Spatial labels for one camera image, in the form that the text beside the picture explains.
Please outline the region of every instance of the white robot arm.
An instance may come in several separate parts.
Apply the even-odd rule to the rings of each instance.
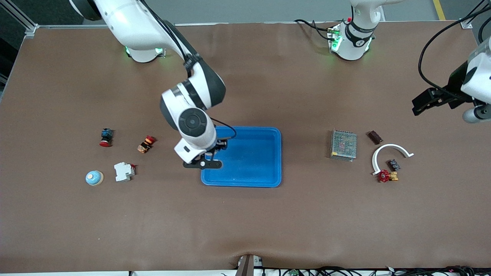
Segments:
[[[463,103],[474,104],[462,115],[465,122],[491,120],[491,38],[481,43],[450,75],[446,86],[430,87],[414,98],[412,111],[418,116],[432,107],[448,104],[454,109]]]
[[[356,60],[368,50],[373,32],[382,18],[382,6],[404,0],[350,0],[353,18],[333,27],[327,37],[332,52],[346,60]]]
[[[206,152],[226,148],[226,140],[217,140],[215,126],[204,111],[222,102],[225,84],[182,34],[160,19],[144,0],[70,0],[70,3],[87,19],[102,17],[135,61],[152,61],[158,55],[156,48],[172,49],[185,61],[188,79],[162,93],[160,109],[169,125],[182,136],[174,150],[185,167],[221,167],[221,162],[204,158]]]

